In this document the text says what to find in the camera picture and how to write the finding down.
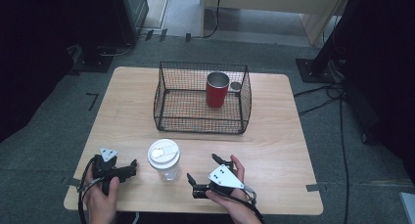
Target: black cable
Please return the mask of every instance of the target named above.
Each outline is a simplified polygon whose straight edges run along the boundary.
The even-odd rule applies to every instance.
[[[101,179],[99,179],[99,180],[95,181],[94,183],[92,183],[92,184],[90,184],[90,185],[88,186],[88,188],[85,190],[85,192],[83,192],[82,199],[81,199],[81,201],[82,201],[82,202],[83,202],[83,200],[84,200],[84,198],[85,198],[86,193],[89,191],[89,189],[91,189],[93,186],[97,185],[99,182],[101,182],[102,180],[104,180],[104,178],[105,178],[105,177],[102,177]]]
[[[132,45],[129,45],[128,46],[128,49],[126,51],[124,51],[124,52],[121,52],[121,53],[113,53],[113,54],[102,54],[102,53],[100,53],[100,56],[103,56],[103,57],[123,56],[126,53],[128,53],[131,50],[131,48],[132,48]]]
[[[340,60],[330,60],[329,68],[332,71],[332,73],[340,80],[342,81],[345,77],[341,73],[341,68],[339,66],[342,66],[342,62]]]
[[[260,223],[262,223],[262,224],[265,223],[265,219],[263,218],[262,214],[260,214],[259,210],[253,204],[250,204],[249,202],[245,202],[245,201],[242,201],[238,198],[235,198],[235,197],[229,196],[227,194],[224,194],[224,193],[222,193],[222,192],[220,192],[220,191],[218,191],[214,188],[210,188],[210,190],[220,194],[222,197],[225,197],[225,198],[231,199],[232,201],[239,202],[239,203],[243,204],[245,207],[249,208],[250,210],[252,210],[254,212],[255,216],[258,218]]]
[[[348,179],[348,166],[346,160],[346,147],[345,147],[345,135],[343,131],[343,96],[340,98],[340,134],[342,139],[342,150],[343,150],[343,162],[345,164],[345,174],[346,174],[346,203],[345,203],[345,220],[344,223],[347,223],[348,220],[348,196],[350,190],[350,184]]]
[[[247,191],[243,190],[243,192],[247,195],[248,201],[250,201],[253,205],[256,205],[256,193],[253,192],[253,197],[251,197]]]
[[[214,35],[214,33],[217,31],[217,28],[219,27],[219,5],[220,5],[220,0],[217,0],[217,6],[216,6],[216,27],[214,28],[214,31],[207,36],[203,36],[202,38],[209,38],[212,35]]]
[[[307,93],[312,93],[321,89],[326,89],[326,94],[327,96],[329,96],[330,100],[328,100],[327,102],[323,103],[322,105],[318,106],[318,107],[314,107],[310,110],[306,110],[303,112],[299,112],[299,115],[304,115],[308,112],[311,112],[313,110],[319,109],[327,104],[330,104],[336,100],[340,100],[340,134],[341,134],[341,143],[342,143],[342,151],[343,151],[343,162],[345,165],[345,174],[346,174],[346,203],[345,203],[345,219],[344,219],[344,224],[347,223],[348,220],[348,198],[349,198],[349,190],[350,190],[350,184],[349,184],[349,176],[348,176],[348,166],[347,166],[347,160],[346,160],[346,147],[345,147],[345,135],[344,135],[344,127],[343,127],[343,98],[345,95],[345,92],[340,92],[339,89],[341,88],[334,88],[333,86],[336,84],[332,84],[332,85],[326,85],[326,86],[322,86],[319,88],[315,88],[315,89],[311,89],[311,90],[306,90],[300,93],[295,94],[294,96],[300,96],[302,94],[307,94]],[[333,97],[329,94],[329,90],[336,90],[337,93],[339,94],[339,96]]]
[[[91,165],[91,163],[92,163],[93,161],[94,161],[94,157],[92,157],[92,158],[89,160],[88,164],[86,164],[85,170],[83,171],[82,178],[81,178],[81,180],[80,180],[79,187],[78,187],[78,189],[77,189],[77,190],[78,190],[78,193],[79,193],[79,196],[78,196],[78,213],[79,213],[80,222],[81,222],[82,224],[86,224],[85,213],[83,212],[83,196],[82,196],[82,189],[83,189],[83,186],[84,186],[84,183],[85,183],[86,173],[88,172],[88,168],[89,168],[89,166]]]
[[[326,105],[328,105],[328,104],[330,104],[330,103],[335,102],[336,100],[339,100],[339,99],[330,99],[330,100],[328,100],[328,101],[324,102],[323,104],[321,104],[321,105],[319,105],[319,106],[317,106],[317,107],[314,107],[314,108],[311,108],[311,109],[309,109],[309,110],[305,110],[305,111],[299,112],[299,116],[305,115],[305,114],[307,114],[307,113],[309,113],[309,112],[312,112],[312,111],[314,111],[314,110],[316,110],[316,109],[320,109],[320,108],[322,108],[322,107],[324,107],[324,106],[326,106]]]
[[[299,93],[295,94],[294,97],[298,97],[298,96],[303,95],[303,94],[308,94],[308,93],[312,93],[312,92],[315,92],[315,91],[318,91],[318,90],[325,89],[326,90],[326,95],[330,98],[330,100],[324,102],[323,104],[321,104],[319,106],[316,106],[316,107],[313,107],[311,109],[299,112],[299,116],[305,115],[305,114],[307,114],[311,111],[320,109],[320,108],[322,108],[322,107],[324,107],[324,106],[326,106],[330,103],[333,103],[333,102],[339,100],[342,97],[343,94],[339,91],[339,89],[341,89],[341,88],[336,88],[336,87],[334,87],[335,85],[337,85],[337,84],[325,85],[325,86],[321,86],[321,87],[318,87],[318,88],[315,88],[315,89],[310,89],[310,90],[306,90],[306,91],[299,92]],[[338,96],[334,97],[334,96],[330,95],[330,93],[329,93],[330,90],[335,90],[338,93]]]

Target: black tape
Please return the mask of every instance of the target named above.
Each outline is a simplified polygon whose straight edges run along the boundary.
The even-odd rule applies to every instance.
[[[190,33],[186,33],[186,43],[190,42],[192,40],[192,35]]]
[[[91,104],[91,106],[89,107],[89,111],[91,111],[91,110],[92,110],[92,108],[94,108],[95,102],[97,102],[97,99],[98,99],[98,95],[99,95],[99,94],[86,93],[86,95],[92,95],[92,96],[95,96],[95,97],[94,97],[94,101],[92,101],[92,104]]]
[[[307,189],[308,192],[320,191],[320,186],[318,184],[305,185],[305,188]]]
[[[80,180],[71,177],[65,177],[61,183],[68,186],[78,187],[80,184]]]
[[[167,35],[167,28],[161,31],[160,42],[165,40],[165,36]]]
[[[149,32],[147,32],[146,41],[150,40],[152,38],[153,32],[155,32],[155,31],[154,30],[149,30]]]

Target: finger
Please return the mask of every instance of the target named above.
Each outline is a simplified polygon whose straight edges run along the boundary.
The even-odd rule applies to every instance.
[[[118,177],[114,177],[113,179],[111,179],[110,189],[108,192],[108,199],[111,202],[116,202],[116,194],[118,193],[118,185],[119,185]]]
[[[207,190],[206,195],[213,202],[217,202],[221,205],[224,205],[226,203],[226,200],[220,194],[215,193],[211,190]]]
[[[91,188],[89,188],[88,189],[88,187],[85,189],[85,194],[84,194],[84,197],[83,197],[83,201],[88,205],[88,203],[89,203],[89,200],[90,200],[90,198],[91,197],[96,197],[97,195],[97,192],[96,192],[96,190],[98,189],[99,190],[99,192],[101,192],[101,189],[99,189],[98,187],[97,187],[98,185],[97,184],[95,184],[94,186],[92,186]]]
[[[237,178],[244,183],[244,177],[245,177],[245,167],[241,164],[241,162],[234,156],[231,155],[231,160],[234,162],[236,166],[236,176]]]
[[[93,176],[92,176],[92,167],[94,166],[94,162],[92,162],[89,167],[88,167],[88,171],[86,172],[86,176],[85,176],[85,184],[89,184],[92,182],[92,180],[94,180]]]

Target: gray carpet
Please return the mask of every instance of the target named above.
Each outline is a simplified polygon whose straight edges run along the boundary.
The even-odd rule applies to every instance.
[[[77,212],[64,208],[68,187],[61,182],[74,173],[116,67],[158,67],[160,61],[244,64],[251,72],[288,75],[293,92],[298,93],[321,84],[303,83],[295,59],[313,59],[318,52],[316,48],[201,39],[185,43],[183,37],[171,36],[159,42],[154,36],[149,41],[141,38],[129,53],[115,57],[108,73],[65,76],[28,126],[0,145],[0,223],[79,223]],[[99,94],[91,111],[94,97],[86,93]],[[327,100],[320,91],[299,96],[296,103],[300,112]],[[407,223],[398,193],[414,194],[415,188],[400,159],[382,146],[362,144],[348,102],[343,102],[343,110],[350,182],[348,223]],[[340,103],[309,112],[300,120],[317,182],[324,188],[324,212],[318,216],[266,215],[266,222],[343,223],[346,176]],[[152,215],[155,223],[163,223],[157,214]],[[182,223],[206,221],[203,215],[191,216]],[[223,223],[222,219],[208,216],[210,223]]]

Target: floor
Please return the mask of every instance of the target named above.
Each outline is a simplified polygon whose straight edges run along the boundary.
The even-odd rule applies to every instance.
[[[144,24],[144,32],[153,29],[167,35],[185,37],[201,36],[200,0],[148,0],[149,14]],[[205,11],[205,35],[212,34],[216,25],[215,8]],[[322,47],[335,26],[332,18],[324,35],[315,47]],[[311,46],[303,30],[300,16],[292,13],[279,13],[253,10],[220,9],[218,30],[209,38],[252,43]]]

